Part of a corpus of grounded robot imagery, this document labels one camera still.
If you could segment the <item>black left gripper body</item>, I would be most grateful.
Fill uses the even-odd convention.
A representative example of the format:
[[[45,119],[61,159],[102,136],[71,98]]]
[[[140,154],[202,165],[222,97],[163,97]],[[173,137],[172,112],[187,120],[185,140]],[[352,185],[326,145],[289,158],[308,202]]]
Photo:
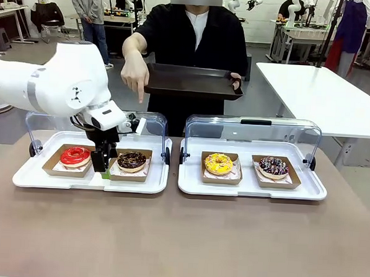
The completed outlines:
[[[95,144],[95,147],[101,147],[105,153],[109,143],[117,144],[119,142],[117,127],[113,127],[105,131],[91,125],[85,125],[85,128],[87,138]]]

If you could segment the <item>person's right hand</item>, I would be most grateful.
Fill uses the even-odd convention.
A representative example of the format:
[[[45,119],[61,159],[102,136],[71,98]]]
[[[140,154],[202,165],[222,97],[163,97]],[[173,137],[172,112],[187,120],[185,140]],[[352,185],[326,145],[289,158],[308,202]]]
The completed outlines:
[[[144,88],[149,82],[149,70],[141,55],[129,56],[121,70],[123,82],[138,94],[139,103],[144,101]]]

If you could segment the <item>person's left hand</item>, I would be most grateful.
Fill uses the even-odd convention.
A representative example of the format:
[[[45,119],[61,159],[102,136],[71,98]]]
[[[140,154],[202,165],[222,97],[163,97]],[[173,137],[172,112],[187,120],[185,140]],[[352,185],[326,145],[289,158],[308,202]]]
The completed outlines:
[[[241,88],[241,81],[242,81],[241,76],[237,73],[234,73],[234,72],[231,72],[230,75],[231,75],[233,89],[234,90],[240,89]]]

